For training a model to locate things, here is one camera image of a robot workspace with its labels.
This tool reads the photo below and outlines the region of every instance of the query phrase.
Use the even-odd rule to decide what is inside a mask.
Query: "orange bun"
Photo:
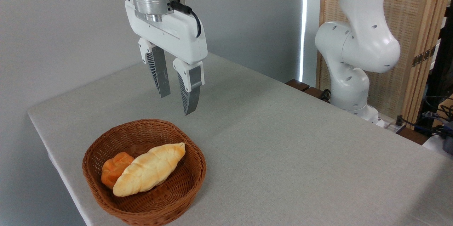
[[[118,178],[133,161],[134,158],[126,152],[120,152],[112,159],[107,160],[102,166],[102,183],[109,189],[113,189]]]

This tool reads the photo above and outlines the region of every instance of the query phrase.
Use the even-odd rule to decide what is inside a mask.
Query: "light strip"
[[[304,40],[305,30],[307,28],[307,0],[302,0],[302,13],[301,13],[301,36],[300,36],[300,65],[299,65],[299,82],[302,81],[304,75]]]

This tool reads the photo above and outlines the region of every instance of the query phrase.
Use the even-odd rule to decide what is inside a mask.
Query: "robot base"
[[[372,122],[380,127],[384,127],[384,121],[382,121],[379,118],[378,111],[376,110],[376,108],[374,108],[370,105],[366,105],[363,108],[358,109],[358,110],[345,110],[345,111],[350,112],[364,120]]]

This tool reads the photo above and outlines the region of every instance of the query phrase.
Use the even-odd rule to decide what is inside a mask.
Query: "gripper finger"
[[[139,47],[142,53],[143,63],[148,64],[160,97],[169,95],[170,83],[168,81],[164,50],[144,38],[140,38]]]
[[[204,84],[203,63],[189,65],[176,58],[173,61],[173,68],[178,72],[184,114],[188,115],[195,111],[198,105],[200,87]]]

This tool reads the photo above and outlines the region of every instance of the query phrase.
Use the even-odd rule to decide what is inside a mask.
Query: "twisted bread loaf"
[[[113,186],[113,194],[125,197],[162,184],[186,154],[185,144],[165,144],[138,156]]]

